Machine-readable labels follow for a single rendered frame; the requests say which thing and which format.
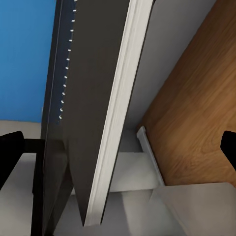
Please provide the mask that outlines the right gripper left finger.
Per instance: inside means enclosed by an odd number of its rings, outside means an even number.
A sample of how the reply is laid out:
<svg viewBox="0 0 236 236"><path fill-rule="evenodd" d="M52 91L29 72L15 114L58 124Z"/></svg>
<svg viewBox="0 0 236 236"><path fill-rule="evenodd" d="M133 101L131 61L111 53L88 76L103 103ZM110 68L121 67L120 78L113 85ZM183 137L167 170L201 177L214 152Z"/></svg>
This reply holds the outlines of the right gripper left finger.
<svg viewBox="0 0 236 236"><path fill-rule="evenodd" d="M22 131L0 136L0 189L26 149Z"/></svg>

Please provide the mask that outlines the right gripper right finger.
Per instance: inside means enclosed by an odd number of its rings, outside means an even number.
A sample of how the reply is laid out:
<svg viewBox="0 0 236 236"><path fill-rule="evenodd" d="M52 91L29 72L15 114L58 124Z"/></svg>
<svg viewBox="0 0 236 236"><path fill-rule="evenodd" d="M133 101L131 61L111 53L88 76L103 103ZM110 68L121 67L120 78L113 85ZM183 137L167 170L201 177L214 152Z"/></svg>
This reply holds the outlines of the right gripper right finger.
<svg viewBox="0 0 236 236"><path fill-rule="evenodd" d="M220 148L236 170L236 133L224 131Z"/></svg>

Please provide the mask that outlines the notebook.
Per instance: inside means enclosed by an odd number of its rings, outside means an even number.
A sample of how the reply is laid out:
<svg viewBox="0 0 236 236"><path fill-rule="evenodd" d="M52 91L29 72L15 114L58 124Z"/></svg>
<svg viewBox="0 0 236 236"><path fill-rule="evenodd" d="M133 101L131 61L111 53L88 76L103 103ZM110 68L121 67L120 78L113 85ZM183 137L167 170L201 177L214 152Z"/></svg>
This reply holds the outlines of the notebook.
<svg viewBox="0 0 236 236"><path fill-rule="evenodd" d="M102 224L155 0L75 0L60 126L83 227Z"/></svg>

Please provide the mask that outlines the monitor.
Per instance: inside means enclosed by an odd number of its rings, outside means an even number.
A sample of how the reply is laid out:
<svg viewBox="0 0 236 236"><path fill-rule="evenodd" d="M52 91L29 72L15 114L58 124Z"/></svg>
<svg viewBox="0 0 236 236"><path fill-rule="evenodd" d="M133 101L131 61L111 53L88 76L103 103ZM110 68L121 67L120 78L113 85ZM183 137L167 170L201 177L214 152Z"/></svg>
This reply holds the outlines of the monitor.
<svg viewBox="0 0 236 236"><path fill-rule="evenodd" d="M36 153L33 177L33 206L30 236L42 236L43 220L43 159L45 139L25 139L24 153Z"/></svg>

